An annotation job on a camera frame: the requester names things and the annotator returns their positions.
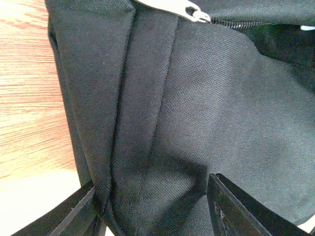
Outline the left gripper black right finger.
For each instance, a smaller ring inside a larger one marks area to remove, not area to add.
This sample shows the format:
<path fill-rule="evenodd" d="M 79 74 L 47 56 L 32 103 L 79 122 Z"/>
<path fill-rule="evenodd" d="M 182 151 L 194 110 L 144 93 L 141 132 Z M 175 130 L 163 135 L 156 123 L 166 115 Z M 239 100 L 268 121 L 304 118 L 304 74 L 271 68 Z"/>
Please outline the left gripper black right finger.
<path fill-rule="evenodd" d="M 309 236 L 222 174 L 210 174 L 207 200 L 216 236 Z"/>

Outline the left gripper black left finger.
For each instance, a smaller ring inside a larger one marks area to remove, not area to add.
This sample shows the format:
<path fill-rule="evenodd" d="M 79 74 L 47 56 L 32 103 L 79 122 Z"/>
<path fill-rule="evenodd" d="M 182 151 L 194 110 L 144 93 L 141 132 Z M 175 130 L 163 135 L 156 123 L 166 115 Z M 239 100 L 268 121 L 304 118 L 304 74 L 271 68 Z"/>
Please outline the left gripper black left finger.
<path fill-rule="evenodd" d="M 99 216 L 95 189 L 86 183 L 70 197 L 14 236 L 104 236 L 106 225 Z"/>

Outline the black student bag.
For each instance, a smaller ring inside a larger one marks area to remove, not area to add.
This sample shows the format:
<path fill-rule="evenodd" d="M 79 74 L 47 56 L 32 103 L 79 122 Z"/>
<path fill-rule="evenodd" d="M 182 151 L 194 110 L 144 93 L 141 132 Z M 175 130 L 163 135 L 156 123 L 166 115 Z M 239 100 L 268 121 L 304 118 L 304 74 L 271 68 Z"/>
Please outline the black student bag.
<path fill-rule="evenodd" d="M 315 212 L 312 0 L 48 0 L 80 180 L 117 236 L 211 236 L 210 173 L 299 224 Z"/>

